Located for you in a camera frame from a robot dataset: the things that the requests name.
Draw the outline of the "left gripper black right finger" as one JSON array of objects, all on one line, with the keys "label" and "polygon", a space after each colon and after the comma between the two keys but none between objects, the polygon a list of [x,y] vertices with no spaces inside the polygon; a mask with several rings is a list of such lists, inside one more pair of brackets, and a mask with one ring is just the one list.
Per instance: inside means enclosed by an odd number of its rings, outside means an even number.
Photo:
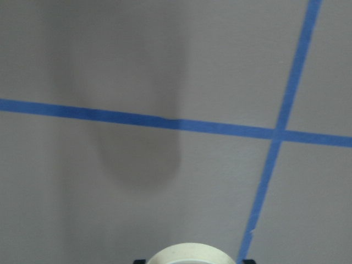
[{"label": "left gripper black right finger", "polygon": [[256,264],[256,261],[253,259],[243,259],[242,264]]}]

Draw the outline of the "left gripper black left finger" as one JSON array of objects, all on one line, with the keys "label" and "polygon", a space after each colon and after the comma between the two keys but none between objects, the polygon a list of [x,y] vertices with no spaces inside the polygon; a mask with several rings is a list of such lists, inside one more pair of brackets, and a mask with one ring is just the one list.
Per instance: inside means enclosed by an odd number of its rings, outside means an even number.
[{"label": "left gripper black left finger", "polygon": [[133,264],[146,264],[146,260],[145,259],[141,259],[141,260],[134,260]]}]

